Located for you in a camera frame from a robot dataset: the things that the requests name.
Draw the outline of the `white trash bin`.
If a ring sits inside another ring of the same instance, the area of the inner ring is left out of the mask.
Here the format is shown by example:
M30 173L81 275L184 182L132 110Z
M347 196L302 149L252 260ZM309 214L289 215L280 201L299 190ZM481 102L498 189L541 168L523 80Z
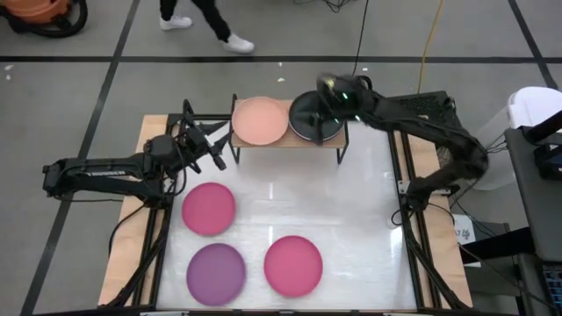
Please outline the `white trash bin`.
M558 90L525 87L511 94L501 110L476 133L486 149L499 148L489 155L489 169L474 189L496 190L515 180L508 151L500 152L507 129L538 125L559 111L562 111L562 92Z

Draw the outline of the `person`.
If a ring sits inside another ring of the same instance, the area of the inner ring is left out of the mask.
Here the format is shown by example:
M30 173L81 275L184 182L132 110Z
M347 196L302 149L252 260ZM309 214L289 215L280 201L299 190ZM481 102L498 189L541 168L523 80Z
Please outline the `person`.
M169 20L175 13L178 0L159 0L160 18ZM190 0L203 14L206 23L214 31L217 39L222 43L233 33L227 22L220 15L215 0Z

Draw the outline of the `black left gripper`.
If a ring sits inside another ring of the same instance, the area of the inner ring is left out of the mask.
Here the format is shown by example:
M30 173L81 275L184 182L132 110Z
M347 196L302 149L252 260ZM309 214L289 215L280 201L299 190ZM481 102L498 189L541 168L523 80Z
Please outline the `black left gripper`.
M206 154L213 158L215 166L219 170L227 168L222 159L222 150L231 139L228 132L220 139L211 144L203 135L211 135L227 124L227 121L219 121L212 124L197 123L195 127L201 132L194 130L183 132L176 137L168 134L156 136L147 141L147 173L165 172L169 175L190 168L200 174L201 168L198 159Z

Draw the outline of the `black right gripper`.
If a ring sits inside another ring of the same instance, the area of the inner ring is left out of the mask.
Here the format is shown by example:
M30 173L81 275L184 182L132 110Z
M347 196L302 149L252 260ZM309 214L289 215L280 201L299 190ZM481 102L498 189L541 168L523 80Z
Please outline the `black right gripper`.
M359 117L364 119L374 114L374 96L370 77L366 75L330 75L328 86L321 81L323 78L325 77L319 77L316 80L317 94L335 118ZM318 112L312 113L309 117L309 124L313 130L311 141L316 146L322 146L324 142L322 116Z

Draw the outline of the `backlit keyboard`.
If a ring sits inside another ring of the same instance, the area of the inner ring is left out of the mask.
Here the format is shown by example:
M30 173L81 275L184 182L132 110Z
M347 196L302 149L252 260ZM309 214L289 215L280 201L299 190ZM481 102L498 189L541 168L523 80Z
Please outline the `backlit keyboard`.
M562 265L546 264L542 271L552 303L562 313Z

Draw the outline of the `black computer box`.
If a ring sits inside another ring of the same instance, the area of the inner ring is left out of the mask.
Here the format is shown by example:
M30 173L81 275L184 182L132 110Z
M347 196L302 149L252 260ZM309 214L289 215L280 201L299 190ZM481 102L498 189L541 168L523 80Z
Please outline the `black computer box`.
M462 127L457 115L456 102L444 90L391 97L391 100L438 125L451 129Z

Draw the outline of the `dark grey plate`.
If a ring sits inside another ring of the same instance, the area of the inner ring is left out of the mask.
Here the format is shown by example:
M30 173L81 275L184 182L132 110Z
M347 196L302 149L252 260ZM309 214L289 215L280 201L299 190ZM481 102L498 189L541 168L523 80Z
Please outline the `dark grey plate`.
M324 141L333 138L342 127L343 122L329 112L314 90L307 91L293 100L289 110L289 125L292 130L301 138L311 141L313 130L309 124L309 117L315 112L318 112L323 118Z

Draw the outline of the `purple plate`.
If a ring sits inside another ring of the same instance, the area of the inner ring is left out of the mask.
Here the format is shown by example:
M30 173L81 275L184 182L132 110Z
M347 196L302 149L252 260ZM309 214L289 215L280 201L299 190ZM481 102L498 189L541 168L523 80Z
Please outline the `purple plate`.
M222 306L236 299L246 282L246 265L232 246L213 243L201 248L186 271L189 293L202 305Z

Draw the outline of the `black device box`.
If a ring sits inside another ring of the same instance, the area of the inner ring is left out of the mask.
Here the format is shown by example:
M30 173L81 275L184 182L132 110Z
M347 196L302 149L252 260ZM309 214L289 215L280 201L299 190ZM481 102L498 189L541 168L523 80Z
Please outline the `black device box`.
M562 181L562 145L546 143L536 148L533 154L543 179Z

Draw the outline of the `wooden shelf with black frame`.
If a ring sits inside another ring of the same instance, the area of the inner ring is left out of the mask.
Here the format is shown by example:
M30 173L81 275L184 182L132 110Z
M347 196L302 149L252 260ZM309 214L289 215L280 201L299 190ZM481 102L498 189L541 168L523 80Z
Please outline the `wooden shelf with black frame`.
M234 93L232 95L231 102L231 114L234 114L234 110L237 105L240 105L243 99L239 99ZM238 137L233 127L229 127L229 131L232 133L231 140L228 142L230 152L234 158L236 164L240 162L241 149L245 147L254 147L240 137ZM349 145L349 128L348 123L344 122L338 133L331 139L325 140L323 142L322 148L331 148L336 150L336 160L338 164L342 163L343 157L346 154ZM287 127L285 134L276 142L273 142L265 147L288 147L288 148L298 148L298 147L315 147L315 144L310 140L305 140L301 138L297 133L295 133L290 126Z

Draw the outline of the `pink plate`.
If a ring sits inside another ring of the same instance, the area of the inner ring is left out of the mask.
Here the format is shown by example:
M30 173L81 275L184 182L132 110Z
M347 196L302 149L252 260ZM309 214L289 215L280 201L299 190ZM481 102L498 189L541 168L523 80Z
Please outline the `pink plate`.
M194 233L213 236L226 231L234 222L234 194L220 183L202 183L193 188L182 204L182 220Z
M268 248L263 272L270 287L278 294L302 297L320 283L323 272L321 253L310 240L288 235Z

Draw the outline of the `white paper label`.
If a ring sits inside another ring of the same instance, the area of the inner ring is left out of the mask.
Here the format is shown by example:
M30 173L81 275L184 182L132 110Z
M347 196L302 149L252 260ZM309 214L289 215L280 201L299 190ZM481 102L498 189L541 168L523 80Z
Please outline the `white paper label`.
M454 229L461 245L476 241L475 232L472 221L466 215L454 214Z

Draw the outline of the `person's white shoe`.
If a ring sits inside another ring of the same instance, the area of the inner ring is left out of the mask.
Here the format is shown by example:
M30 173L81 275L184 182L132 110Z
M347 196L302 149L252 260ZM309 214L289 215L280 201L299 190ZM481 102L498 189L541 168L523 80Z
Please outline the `person's white shoe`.
M169 20L160 18L160 27L163 31L174 29L186 29L192 26L192 20L188 17L172 16Z
M255 44L231 33L226 41L223 42L225 50L236 54L251 54L255 50Z

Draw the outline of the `orange shop vacuum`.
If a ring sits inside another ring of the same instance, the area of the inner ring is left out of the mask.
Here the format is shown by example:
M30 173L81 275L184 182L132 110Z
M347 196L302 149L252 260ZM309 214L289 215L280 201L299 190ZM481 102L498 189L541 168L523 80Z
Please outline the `orange shop vacuum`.
M15 33L62 39L85 27L89 8L86 0L0 0L0 17Z

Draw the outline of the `peach plate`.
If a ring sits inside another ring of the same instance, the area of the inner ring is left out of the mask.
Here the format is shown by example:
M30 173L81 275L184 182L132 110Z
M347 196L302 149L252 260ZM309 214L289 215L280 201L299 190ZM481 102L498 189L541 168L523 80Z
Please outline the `peach plate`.
M288 110L276 99L251 97L236 103L232 115L235 135L253 146L280 140L289 125Z

